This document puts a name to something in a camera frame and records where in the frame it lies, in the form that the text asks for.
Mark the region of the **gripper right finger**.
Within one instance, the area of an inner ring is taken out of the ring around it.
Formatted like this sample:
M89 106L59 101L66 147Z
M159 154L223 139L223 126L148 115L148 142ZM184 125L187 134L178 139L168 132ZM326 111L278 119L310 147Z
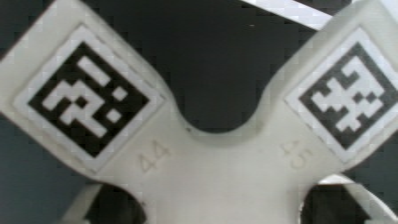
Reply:
M308 192L301 224L398 224L398 215L363 184L335 174Z

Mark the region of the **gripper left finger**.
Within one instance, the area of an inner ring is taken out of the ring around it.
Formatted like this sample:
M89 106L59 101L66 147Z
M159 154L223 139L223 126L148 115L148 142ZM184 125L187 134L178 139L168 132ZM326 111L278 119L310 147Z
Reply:
M130 193L114 185L89 183L59 224L146 224L146 221L145 209Z

